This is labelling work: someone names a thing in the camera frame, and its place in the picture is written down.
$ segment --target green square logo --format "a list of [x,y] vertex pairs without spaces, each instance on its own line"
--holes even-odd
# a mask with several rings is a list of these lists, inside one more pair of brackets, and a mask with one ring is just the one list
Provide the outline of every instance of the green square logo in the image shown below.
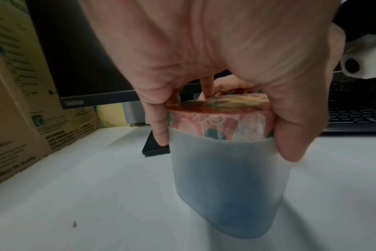
[[31,119],[34,122],[34,125],[36,127],[41,127],[43,125],[46,125],[45,119],[42,117],[42,115],[31,116]]

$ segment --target plastic-wrapped package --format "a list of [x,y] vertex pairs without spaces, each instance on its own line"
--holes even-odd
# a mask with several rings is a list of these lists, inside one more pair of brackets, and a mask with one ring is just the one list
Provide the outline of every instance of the plastic-wrapped package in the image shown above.
[[267,96],[222,96],[168,108],[179,196],[221,232],[265,234],[290,174],[279,165]]

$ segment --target colorful packaging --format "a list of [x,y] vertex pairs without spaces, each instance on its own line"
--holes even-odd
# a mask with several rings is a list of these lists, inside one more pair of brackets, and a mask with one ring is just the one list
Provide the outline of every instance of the colorful packaging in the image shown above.
[[273,137],[275,114],[265,94],[240,94],[169,105],[169,126],[229,141]]

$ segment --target desk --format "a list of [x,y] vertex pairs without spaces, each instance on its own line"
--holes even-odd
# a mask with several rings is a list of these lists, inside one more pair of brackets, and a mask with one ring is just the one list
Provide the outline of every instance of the desk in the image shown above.
[[271,230],[239,240],[177,196],[169,155],[142,155],[149,132],[97,130],[1,184],[0,251],[376,251],[376,138],[318,138]]

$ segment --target monitor stand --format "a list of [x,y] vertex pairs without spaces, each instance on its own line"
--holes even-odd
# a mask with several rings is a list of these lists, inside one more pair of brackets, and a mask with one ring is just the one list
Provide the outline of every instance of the monitor stand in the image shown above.
[[154,134],[151,131],[150,135],[148,136],[147,142],[144,145],[143,154],[146,157],[150,157],[166,153],[170,153],[169,146],[158,145],[158,143],[155,141]]

